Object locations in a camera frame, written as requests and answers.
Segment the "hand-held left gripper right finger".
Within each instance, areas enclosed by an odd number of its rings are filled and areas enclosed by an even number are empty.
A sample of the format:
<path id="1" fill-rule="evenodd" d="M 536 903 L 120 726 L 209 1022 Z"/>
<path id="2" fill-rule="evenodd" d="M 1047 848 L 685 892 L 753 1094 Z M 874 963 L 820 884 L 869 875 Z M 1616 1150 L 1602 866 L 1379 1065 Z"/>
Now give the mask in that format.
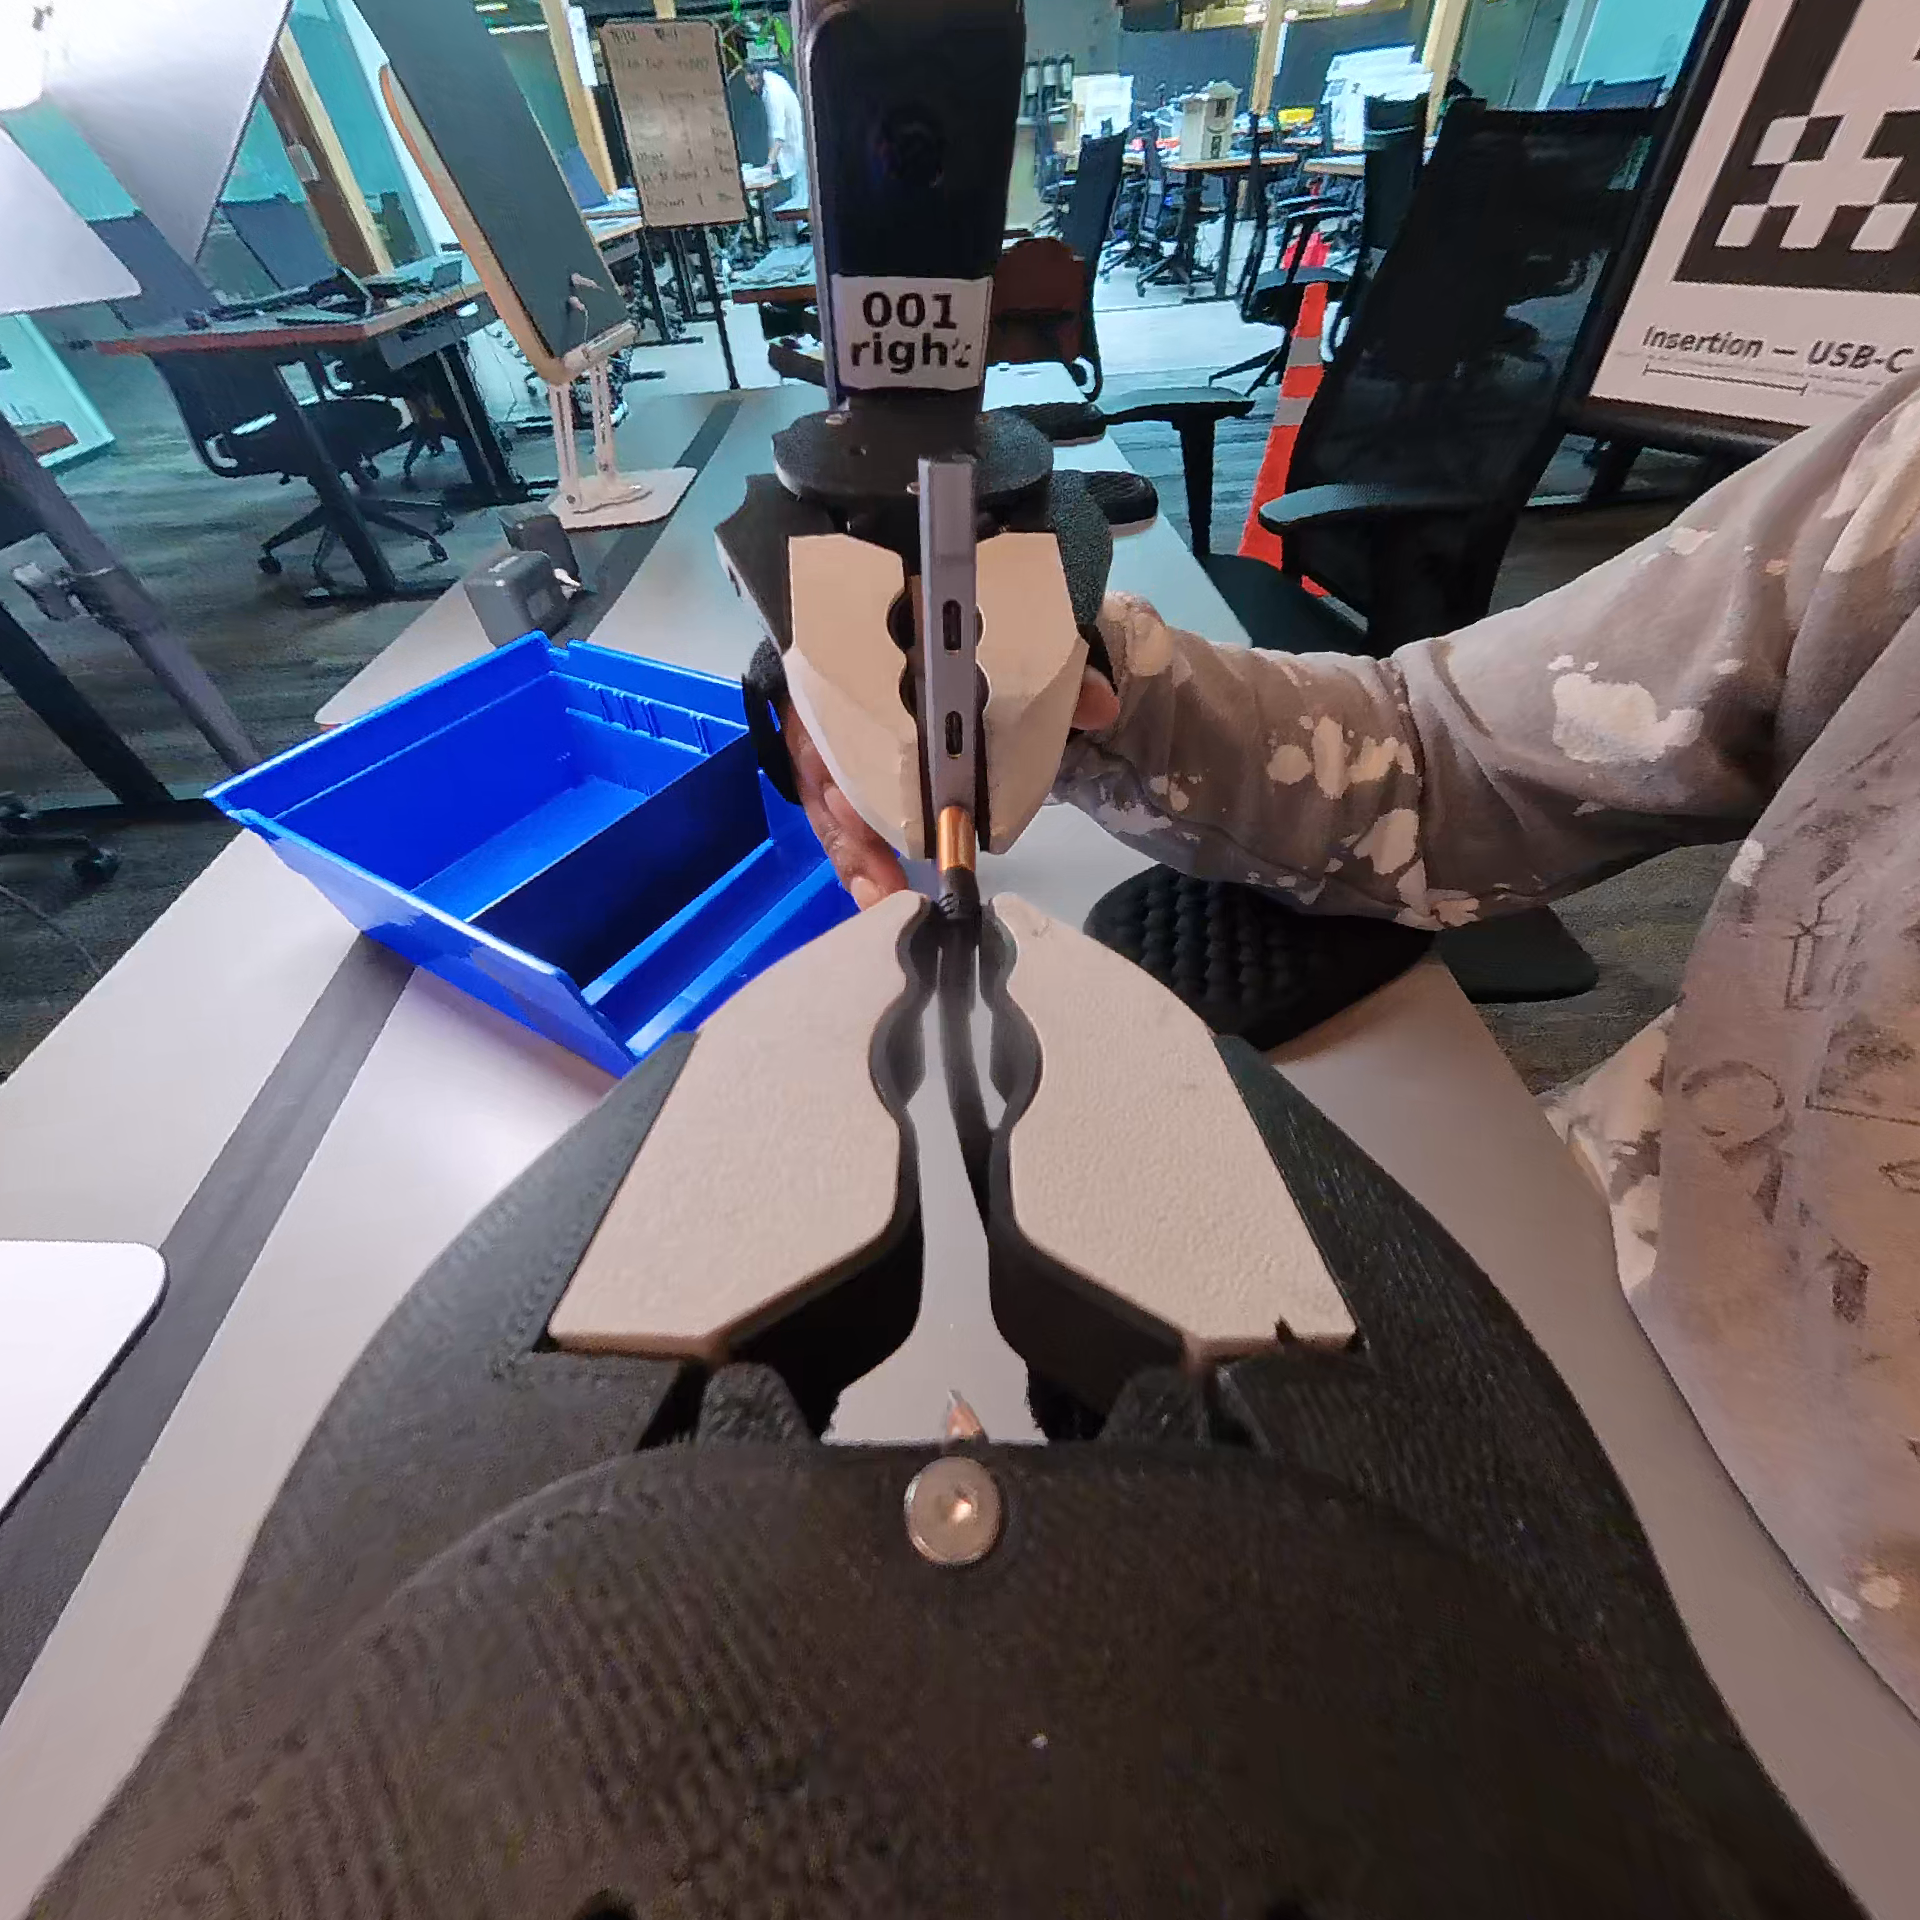
<path id="1" fill-rule="evenodd" d="M 1207 1022 L 1020 896 L 992 902 L 1010 1340 L 1037 1368 L 1212 1368 L 1356 1338 L 1321 1249 Z M 1100 1352 L 1101 1338 L 1131 1348 Z"/>

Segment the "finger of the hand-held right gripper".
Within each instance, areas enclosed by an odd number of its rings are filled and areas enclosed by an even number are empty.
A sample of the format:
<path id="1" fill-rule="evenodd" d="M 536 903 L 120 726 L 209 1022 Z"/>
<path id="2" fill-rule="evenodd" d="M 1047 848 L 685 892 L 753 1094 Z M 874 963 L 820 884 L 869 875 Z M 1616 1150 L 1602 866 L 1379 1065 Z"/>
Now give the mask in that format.
<path id="1" fill-rule="evenodd" d="M 795 536 L 787 575 L 792 702 L 856 815 L 895 852 L 920 857 L 922 736 L 903 697 L 909 660 L 889 630 L 905 564 L 850 536 Z"/>
<path id="2" fill-rule="evenodd" d="M 1061 774 L 1088 667 L 1058 540 L 1002 534 L 980 545 L 976 612 L 987 851 L 1008 856 Z"/>

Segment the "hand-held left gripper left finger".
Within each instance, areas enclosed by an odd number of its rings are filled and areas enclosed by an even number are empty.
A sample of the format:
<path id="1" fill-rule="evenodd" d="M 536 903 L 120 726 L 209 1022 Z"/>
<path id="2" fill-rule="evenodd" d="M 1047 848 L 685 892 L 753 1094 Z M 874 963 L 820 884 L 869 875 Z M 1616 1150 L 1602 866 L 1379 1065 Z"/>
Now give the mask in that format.
<path id="1" fill-rule="evenodd" d="M 690 1051 L 547 1332 L 569 1354 L 721 1362 L 876 1252 L 917 1171 L 922 894 L 756 974 Z"/>

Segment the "grey usb hub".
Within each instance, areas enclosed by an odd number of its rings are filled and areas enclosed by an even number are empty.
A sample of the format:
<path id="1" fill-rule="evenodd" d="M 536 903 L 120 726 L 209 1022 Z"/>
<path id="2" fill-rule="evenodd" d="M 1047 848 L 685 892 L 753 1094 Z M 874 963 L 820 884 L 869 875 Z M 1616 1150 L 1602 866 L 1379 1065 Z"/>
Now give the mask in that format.
<path id="1" fill-rule="evenodd" d="M 951 817 L 980 844 L 986 803 L 986 681 L 980 679 L 976 465 L 945 455 L 920 465 L 920 580 L 914 695 L 935 833 Z"/>

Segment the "person's right forearm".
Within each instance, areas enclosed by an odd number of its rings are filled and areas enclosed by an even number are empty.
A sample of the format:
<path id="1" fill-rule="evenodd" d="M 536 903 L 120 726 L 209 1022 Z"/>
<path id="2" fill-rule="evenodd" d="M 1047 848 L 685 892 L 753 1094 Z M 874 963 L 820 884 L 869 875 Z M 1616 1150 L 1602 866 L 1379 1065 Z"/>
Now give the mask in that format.
<path id="1" fill-rule="evenodd" d="M 1916 375 L 1570 586 L 1385 659 L 1224 648 L 1131 594 L 1051 799 L 1191 875 L 1459 929 L 1916 758 Z"/>

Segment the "whiteboard on stand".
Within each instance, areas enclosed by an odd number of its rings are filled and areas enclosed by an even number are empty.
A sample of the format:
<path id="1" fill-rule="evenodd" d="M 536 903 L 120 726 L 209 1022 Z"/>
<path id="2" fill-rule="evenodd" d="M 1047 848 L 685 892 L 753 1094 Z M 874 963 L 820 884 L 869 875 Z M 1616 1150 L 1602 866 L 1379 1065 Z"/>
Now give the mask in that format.
<path id="1" fill-rule="evenodd" d="M 751 217 L 714 24 L 620 19 L 596 31 L 641 217 L 661 231 Z"/>

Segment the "orange traffic cone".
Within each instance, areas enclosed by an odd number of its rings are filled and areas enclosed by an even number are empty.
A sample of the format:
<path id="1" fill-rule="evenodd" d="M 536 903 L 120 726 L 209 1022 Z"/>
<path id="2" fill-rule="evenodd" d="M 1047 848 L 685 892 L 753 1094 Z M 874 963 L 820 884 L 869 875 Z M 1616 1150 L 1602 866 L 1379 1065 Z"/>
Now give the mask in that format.
<path id="1" fill-rule="evenodd" d="M 1265 528 L 1260 511 L 1287 489 L 1289 465 L 1307 407 L 1324 383 L 1325 326 L 1329 286 L 1324 282 L 1312 282 L 1304 290 L 1301 318 L 1296 330 L 1289 335 L 1281 395 L 1239 536 L 1239 556 L 1245 560 L 1260 560 L 1273 569 L 1282 564 L 1282 540 Z"/>

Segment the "blue plastic bin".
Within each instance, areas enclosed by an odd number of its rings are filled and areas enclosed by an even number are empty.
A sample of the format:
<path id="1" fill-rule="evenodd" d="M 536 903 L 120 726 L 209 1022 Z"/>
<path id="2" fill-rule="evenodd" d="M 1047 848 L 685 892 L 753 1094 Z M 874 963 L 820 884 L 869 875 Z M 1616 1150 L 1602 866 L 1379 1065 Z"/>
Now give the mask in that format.
<path id="1" fill-rule="evenodd" d="M 623 1078 L 858 905 L 739 684 L 540 634 L 211 788 L 378 945 Z"/>

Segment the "black board with wooden rim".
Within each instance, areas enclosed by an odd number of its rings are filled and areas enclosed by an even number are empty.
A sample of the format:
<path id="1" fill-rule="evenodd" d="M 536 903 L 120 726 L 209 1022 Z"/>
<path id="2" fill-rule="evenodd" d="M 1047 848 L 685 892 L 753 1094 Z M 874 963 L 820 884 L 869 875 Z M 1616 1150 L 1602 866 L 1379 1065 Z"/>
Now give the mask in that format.
<path id="1" fill-rule="evenodd" d="M 612 358 L 629 306 L 506 58 L 467 3 L 363 3 L 380 95 L 471 266 L 540 375 L 559 454 L 551 512 L 602 534 L 665 519 L 692 468 L 623 471 Z"/>

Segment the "black mesh office chair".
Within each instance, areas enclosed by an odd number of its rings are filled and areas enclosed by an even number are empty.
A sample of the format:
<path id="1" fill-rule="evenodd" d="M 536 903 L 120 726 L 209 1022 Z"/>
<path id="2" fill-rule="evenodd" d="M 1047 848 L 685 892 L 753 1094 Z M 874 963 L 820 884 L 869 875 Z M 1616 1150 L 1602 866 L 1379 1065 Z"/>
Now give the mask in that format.
<path id="1" fill-rule="evenodd" d="M 1281 560 L 1203 560 L 1250 644 L 1384 659 L 1489 612 L 1658 127 L 1653 108 L 1448 113 L 1257 505 Z"/>

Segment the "wooden desk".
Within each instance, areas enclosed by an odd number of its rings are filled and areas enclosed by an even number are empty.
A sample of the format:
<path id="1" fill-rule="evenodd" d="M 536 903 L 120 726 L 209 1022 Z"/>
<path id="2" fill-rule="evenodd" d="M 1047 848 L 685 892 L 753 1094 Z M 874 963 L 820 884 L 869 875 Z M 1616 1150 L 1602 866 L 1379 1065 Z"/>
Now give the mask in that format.
<path id="1" fill-rule="evenodd" d="M 370 361 L 386 383 L 415 377 L 404 398 L 423 398 L 435 436 L 457 448 L 468 478 L 465 500 L 489 507 L 512 496 L 517 476 L 508 448 L 474 385 L 467 342 L 489 321 L 481 313 L 474 286 L 453 286 L 415 302 L 386 304 L 363 318 L 296 306 L 279 313 L 256 311 L 241 318 L 178 318 L 93 345 L 106 358 L 137 358 L 154 363 L 165 353 L 248 353 L 268 360 L 288 375 L 301 398 L 313 398 L 329 363 Z M 448 563 L 433 563 L 420 542 L 376 534 L 381 559 L 363 564 L 335 550 L 327 572 L 336 594 L 304 599 L 324 603 L 425 602 L 451 588 Z"/>

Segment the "person's grey patterned sweatshirt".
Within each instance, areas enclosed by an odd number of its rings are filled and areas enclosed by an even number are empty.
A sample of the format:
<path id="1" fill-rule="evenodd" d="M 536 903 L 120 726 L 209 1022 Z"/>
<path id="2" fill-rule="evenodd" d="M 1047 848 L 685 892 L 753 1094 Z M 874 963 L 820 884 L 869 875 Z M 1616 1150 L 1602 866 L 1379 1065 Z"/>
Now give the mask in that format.
<path id="1" fill-rule="evenodd" d="M 1549 1095 L 1719 1464 L 1879 1680 L 1919 1699 L 1916 711 L 1819 736 L 1676 1004 Z"/>

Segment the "black light stand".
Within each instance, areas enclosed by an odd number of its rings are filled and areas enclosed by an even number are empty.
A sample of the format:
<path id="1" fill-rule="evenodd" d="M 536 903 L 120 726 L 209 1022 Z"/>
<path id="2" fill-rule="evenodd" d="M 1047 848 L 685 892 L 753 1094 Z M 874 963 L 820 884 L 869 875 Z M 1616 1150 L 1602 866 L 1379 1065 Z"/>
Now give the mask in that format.
<path id="1" fill-rule="evenodd" d="M 32 586 L 29 598 L 39 599 L 50 618 L 84 612 L 114 634 L 171 695 L 228 774 L 243 776 L 259 767 L 256 744 L 202 660 L 169 630 L 137 576 L 92 531 L 60 482 L 41 466 L 37 446 L 4 418 L 3 547 L 12 550 L 35 538 L 48 538 L 65 564 Z M 121 815 L 162 818 L 181 809 L 204 809 L 204 803 L 184 800 L 155 777 L 154 768 L 82 697 L 10 609 L 3 610 L 3 678 L 39 722 L 112 793 Z"/>

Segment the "white softbox light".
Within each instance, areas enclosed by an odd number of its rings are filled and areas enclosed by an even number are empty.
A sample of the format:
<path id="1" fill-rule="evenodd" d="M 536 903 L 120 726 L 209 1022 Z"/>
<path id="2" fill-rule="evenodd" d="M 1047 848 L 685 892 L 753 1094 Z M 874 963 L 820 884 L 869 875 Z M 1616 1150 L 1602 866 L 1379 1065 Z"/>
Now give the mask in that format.
<path id="1" fill-rule="evenodd" d="M 196 251 L 288 3 L 4 3 L 3 108 L 57 108 L 178 251 Z M 3 134 L 3 311 L 132 298 L 137 279 Z"/>

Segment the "white sign with black tag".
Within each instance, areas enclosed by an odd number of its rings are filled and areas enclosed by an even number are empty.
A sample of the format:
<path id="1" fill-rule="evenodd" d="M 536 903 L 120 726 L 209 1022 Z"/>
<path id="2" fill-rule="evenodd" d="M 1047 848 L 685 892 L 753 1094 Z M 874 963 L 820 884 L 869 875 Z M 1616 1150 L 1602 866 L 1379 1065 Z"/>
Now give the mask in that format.
<path id="1" fill-rule="evenodd" d="M 1919 361 L 1919 4 L 1708 4 L 1568 431 L 1763 454 Z"/>

